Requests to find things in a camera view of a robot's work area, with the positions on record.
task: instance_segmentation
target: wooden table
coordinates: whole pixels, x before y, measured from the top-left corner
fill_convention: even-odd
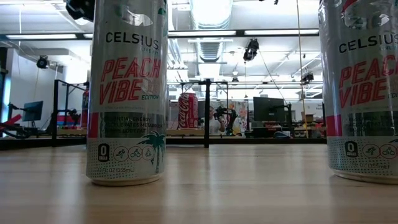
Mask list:
[[[341,179],[325,145],[168,148],[153,184],[99,187],[84,146],[0,152],[0,223],[398,223],[398,187]]]

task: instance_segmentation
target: ceiling duct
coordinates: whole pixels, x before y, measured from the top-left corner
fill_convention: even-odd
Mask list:
[[[226,30],[231,20],[233,0],[190,0],[191,18],[195,30]],[[222,42],[199,42],[198,60],[215,63],[223,54]],[[215,78],[220,73],[219,64],[198,65],[199,73],[204,78]]]

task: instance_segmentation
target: energy drink can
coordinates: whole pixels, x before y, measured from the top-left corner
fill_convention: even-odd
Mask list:
[[[329,165],[398,184],[398,3],[323,0],[320,37]]]
[[[136,185],[164,171],[166,0],[97,0],[87,176]]]

